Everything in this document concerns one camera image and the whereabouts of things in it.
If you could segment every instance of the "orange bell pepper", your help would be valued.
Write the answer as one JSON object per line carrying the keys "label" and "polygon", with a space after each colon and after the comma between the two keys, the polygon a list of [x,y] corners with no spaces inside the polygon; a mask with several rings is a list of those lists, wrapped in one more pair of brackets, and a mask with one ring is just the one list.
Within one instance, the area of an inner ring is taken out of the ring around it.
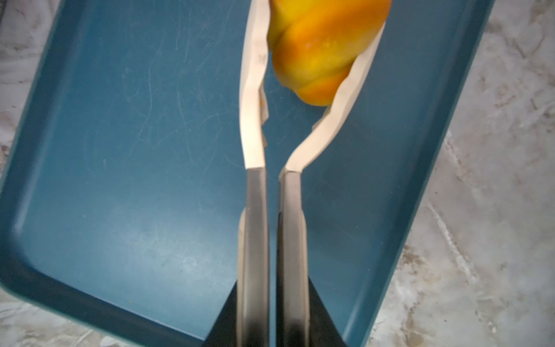
{"label": "orange bell pepper", "polygon": [[276,78],[304,102],[330,105],[390,7],[391,0],[270,0]]}

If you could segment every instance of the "yellow bell pepper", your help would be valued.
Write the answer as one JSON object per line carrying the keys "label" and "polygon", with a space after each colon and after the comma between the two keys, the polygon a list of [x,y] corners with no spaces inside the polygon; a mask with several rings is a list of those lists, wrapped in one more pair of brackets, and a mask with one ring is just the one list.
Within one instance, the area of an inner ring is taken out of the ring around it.
{"label": "yellow bell pepper", "polygon": [[270,0],[276,78],[304,102],[330,105],[390,7],[391,0]]}

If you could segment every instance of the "white marble surface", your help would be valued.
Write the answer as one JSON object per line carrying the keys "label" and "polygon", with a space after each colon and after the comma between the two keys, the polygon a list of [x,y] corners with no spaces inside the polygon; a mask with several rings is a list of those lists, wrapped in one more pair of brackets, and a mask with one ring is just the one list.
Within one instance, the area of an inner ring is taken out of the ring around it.
{"label": "white marble surface", "polygon": [[[59,0],[9,0],[0,165]],[[368,346],[552,346],[555,3],[497,0]],[[124,343],[0,291],[0,347]]]}

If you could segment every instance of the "blue tray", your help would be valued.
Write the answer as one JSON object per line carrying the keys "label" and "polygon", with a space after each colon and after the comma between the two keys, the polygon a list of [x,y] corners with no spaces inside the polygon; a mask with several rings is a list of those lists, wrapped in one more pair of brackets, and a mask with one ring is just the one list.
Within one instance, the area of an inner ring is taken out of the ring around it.
{"label": "blue tray", "polygon": [[[350,346],[366,342],[491,5],[394,0],[350,116],[303,174],[310,276]],[[138,344],[201,344],[236,281],[248,6],[64,2],[3,176],[6,289]],[[271,69],[265,88],[276,225],[279,171],[322,109]]]}

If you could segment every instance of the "scratch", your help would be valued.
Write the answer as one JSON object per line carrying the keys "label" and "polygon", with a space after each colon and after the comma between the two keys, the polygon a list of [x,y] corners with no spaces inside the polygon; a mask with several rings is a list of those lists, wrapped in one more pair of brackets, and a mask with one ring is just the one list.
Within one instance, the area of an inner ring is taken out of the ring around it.
{"label": "scratch", "polygon": [[156,144],[154,145],[154,147],[157,147],[160,143],[162,143],[163,141],[165,141],[167,138],[169,138],[170,136],[172,136],[173,134],[177,133],[178,131],[180,131],[181,129],[183,129],[184,125],[182,125],[181,127],[172,130],[171,132],[169,132],[166,136],[162,137],[162,139],[158,142],[156,142]]}
{"label": "scratch", "polygon": [[325,186],[327,186],[327,187],[329,187],[329,188],[331,188],[331,189],[333,189],[333,190],[337,190],[338,192],[341,192],[341,191],[342,191],[342,189],[340,189],[340,188],[338,188],[338,187],[336,187],[336,186],[331,185],[328,181],[324,180],[323,178],[320,178],[320,177],[319,177],[319,178],[318,178],[318,181],[319,181],[321,184],[323,184],[323,185],[325,185]]}
{"label": "scratch", "polygon": [[213,212],[216,212],[217,210],[218,210],[217,208],[213,208],[213,209],[210,209],[210,210],[199,210],[198,212],[195,212],[195,213],[196,213],[196,214],[200,214],[200,213],[213,213]]}
{"label": "scratch", "polygon": [[218,116],[221,116],[221,115],[227,114],[227,113],[230,113],[230,111],[222,111],[222,112],[213,113],[213,114],[207,116],[206,118],[204,118],[203,121],[200,122],[199,126],[201,126],[201,125],[203,125],[204,123],[206,123],[206,121],[207,121],[208,119],[210,119],[210,118],[218,117]]}
{"label": "scratch", "polygon": [[186,127],[191,121],[187,122],[185,120],[185,114],[181,108],[181,94],[179,93],[179,90],[177,91],[177,108],[179,109],[179,114],[181,114],[181,119],[183,120],[183,127]]}
{"label": "scratch", "polygon": [[341,228],[341,227],[339,227],[339,226],[337,226],[337,225],[336,225],[335,227],[338,228],[339,231],[341,231],[342,233],[344,233],[345,235],[347,235],[351,240],[353,240],[353,241],[355,241],[355,242],[358,241],[358,240],[355,239],[350,233],[348,233],[347,230],[345,230],[345,229],[343,229],[343,228]]}
{"label": "scratch", "polygon": [[189,42],[191,40],[191,9],[189,8],[189,25],[187,27],[187,45],[185,46],[185,58],[183,62],[187,62],[187,57],[189,56]]}
{"label": "scratch", "polygon": [[189,153],[189,161],[191,162],[191,165],[194,165],[193,155],[191,154],[191,148],[189,147],[189,134],[187,131],[185,131],[185,147],[187,148],[187,153]]}
{"label": "scratch", "polygon": [[191,88],[186,87],[187,90],[191,93],[191,95],[193,95],[200,103],[202,103],[203,101],[200,99],[200,93],[199,94],[195,94],[193,93],[193,91],[191,90]]}
{"label": "scratch", "polygon": [[179,11],[177,17],[177,35],[175,36],[175,50],[178,49],[178,42],[181,36],[181,2],[179,2]]}
{"label": "scratch", "polygon": [[276,112],[276,115],[278,115],[278,105],[277,105],[273,95],[272,95],[272,104],[274,104],[274,111]]}
{"label": "scratch", "polygon": [[126,98],[127,102],[131,102],[131,99],[133,99],[133,98],[136,97],[137,95],[139,95],[139,88],[137,88],[137,91],[135,92],[135,94],[129,95],[129,96],[125,95],[125,98]]}
{"label": "scratch", "polygon": [[224,33],[225,33],[225,29],[228,26],[228,22],[229,22],[229,17],[231,15],[231,10],[233,9],[233,5],[235,4],[235,0],[233,0],[231,2],[231,5],[229,6],[229,10],[227,15],[225,16],[225,20],[224,23],[222,24],[222,28],[220,31],[220,34],[218,35],[216,41],[214,42],[214,44],[212,45],[212,47],[210,47],[210,51],[208,52],[208,54],[204,57],[203,61],[199,64],[199,66],[196,68],[197,71],[200,71],[200,69],[202,69],[202,67],[204,66],[204,63],[206,63],[206,61],[208,60],[208,58],[212,55],[212,52],[214,51],[214,47],[216,47],[220,41],[223,39],[224,37]]}
{"label": "scratch", "polygon": [[282,86],[278,86],[275,89],[270,90],[269,92],[267,92],[267,94],[271,94],[271,93],[275,93],[275,92],[279,92],[280,90],[282,90],[283,87]]}
{"label": "scratch", "polygon": [[214,137],[214,139],[212,140],[212,142],[208,145],[208,147],[206,148],[206,150],[203,153],[203,156],[208,152],[208,150],[210,148],[212,148],[212,145],[217,144],[218,142],[218,138],[220,137],[221,131],[223,130],[223,127],[220,127],[218,129],[218,132],[216,133],[216,136]]}
{"label": "scratch", "polygon": [[158,50],[156,51],[156,54],[154,55],[154,58],[152,59],[150,65],[148,65],[148,96],[149,96],[149,107],[148,107],[148,113],[147,116],[143,122],[143,125],[141,125],[140,129],[139,129],[139,133],[137,134],[137,137],[135,138],[135,142],[133,142],[133,145],[131,146],[131,149],[129,150],[129,153],[127,154],[127,156],[125,157],[125,159],[123,159],[123,163],[125,163],[127,161],[127,159],[129,159],[129,157],[131,156],[131,153],[133,153],[133,150],[135,149],[135,147],[137,146],[137,143],[139,142],[140,136],[143,134],[143,130],[144,127],[146,126],[146,124],[148,123],[148,120],[150,118],[150,114],[152,113],[152,79],[151,79],[151,75],[152,75],[152,66],[154,65],[154,62],[156,61],[156,57],[158,55],[160,55],[160,52],[162,51],[162,45],[164,44],[164,40],[166,38],[166,33],[164,33],[162,35],[162,40],[160,40],[160,46],[158,46]]}
{"label": "scratch", "polygon": [[216,149],[214,149],[212,151],[212,156],[210,157],[210,160],[208,161],[208,164],[206,164],[206,167],[204,168],[204,173],[203,176],[206,175],[208,168],[210,167],[210,164],[212,163],[212,160],[214,159],[214,157],[216,156]]}
{"label": "scratch", "polygon": [[283,135],[278,142],[276,143],[276,145],[279,145],[283,140],[285,140],[285,138],[287,137],[287,134]]}
{"label": "scratch", "polygon": [[231,165],[240,168],[241,170],[245,169],[244,167],[242,167],[241,165],[235,164],[234,162],[232,162],[231,160],[229,160],[227,155],[224,155],[225,160],[228,161],[228,163],[230,163]]}
{"label": "scratch", "polygon": [[441,230],[441,234],[449,246],[449,250],[455,257],[457,267],[465,274],[466,279],[471,285],[476,285],[479,282],[479,278],[476,275],[472,264],[465,259],[465,256],[462,255],[461,251],[458,249],[457,245],[453,241],[452,233],[447,228],[447,224],[445,224],[445,221],[443,221],[443,218],[441,218],[440,214],[436,211],[433,205],[428,203],[428,208],[432,212],[433,218],[436,220],[437,226]]}
{"label": "scratch", "polygon": [[285,116],[281,117],[280,120],[284,120],[286,119],[294,110],[297,109],[297,106],[294,106],[293,108],[291,108],[286,114]]}

